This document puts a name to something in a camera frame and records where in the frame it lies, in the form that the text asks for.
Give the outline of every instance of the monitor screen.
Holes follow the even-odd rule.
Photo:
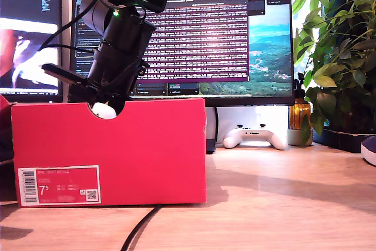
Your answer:
[[[81,0],[73,0],[73,15]],[[291,0],[168,0],[143,59],[150,65],[135,99],[203,97],[207,106],[292,104]],[[83,21],[72,45],[94,48],[100,36]],[[87,76],[92,55],[73,51],[70,68]]]
[[[61,0],[0,0],[0,94],[9,101],[62,101],[61,84],[41,69],[45,63],[60,65],[61,52],[38,52],[60,26]]]

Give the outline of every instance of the amber glass jar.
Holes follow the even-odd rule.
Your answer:
[[[301,129],[305,115],[308,115],[308,121],[310,122],[311,105],[304,98],[295,99],[295,105],[288,107],[288,128]]]

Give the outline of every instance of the size number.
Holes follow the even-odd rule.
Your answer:
[[[48,185],[39,185],[39,188],[41,189],[41,195],[43,195],[45,190],[49,190]]]

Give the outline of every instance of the white game controller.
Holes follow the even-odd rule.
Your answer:
[[[96,102],[93,105],[92,111],[102,119],[113,119],[116,117],[116,112],[112,107],[100,102]]]
[[[265,124],[261,124],[259,129],[243,128],[242,125],[238,125],[237,129],[226,133],[223,138],[223,146],[225,148],[234,148],[243,141],[267,141],[279,150],[285,150],[288,146],[286,136],[278,136],[265,129]]]

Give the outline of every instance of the wooden desk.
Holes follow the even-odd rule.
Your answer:
[[[1,210],[1,250],[120,250],[150,210]],[[207,203],[163,208],[131,250],[376,250],[376,168],[310,148],[218,149]]]

